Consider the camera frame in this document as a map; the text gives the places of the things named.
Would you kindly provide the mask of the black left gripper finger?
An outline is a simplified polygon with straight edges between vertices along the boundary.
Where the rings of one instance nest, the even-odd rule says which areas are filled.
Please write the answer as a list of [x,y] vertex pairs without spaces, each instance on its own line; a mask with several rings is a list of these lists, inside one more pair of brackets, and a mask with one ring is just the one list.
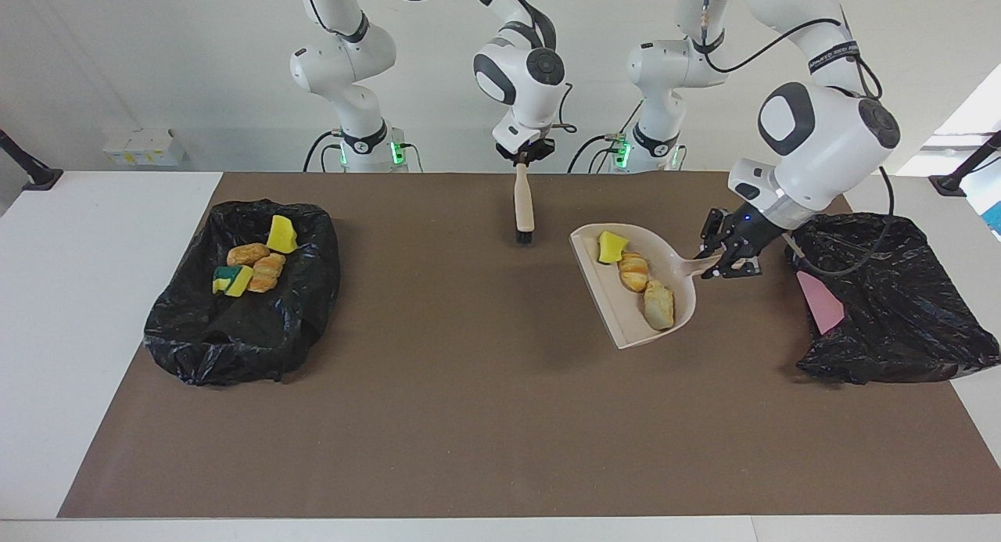
[[733,263],[724,263],[722,260],[704,270],[701,279],[708,281],[712,278],[747,278],[758,277],[762,274],[758,258],[739,258]]
[[712,208],[701,229],[700,251],[694,258],[709,258],[715,251],[721,249],[723,240],[723,224],[727,220],[725,208]]

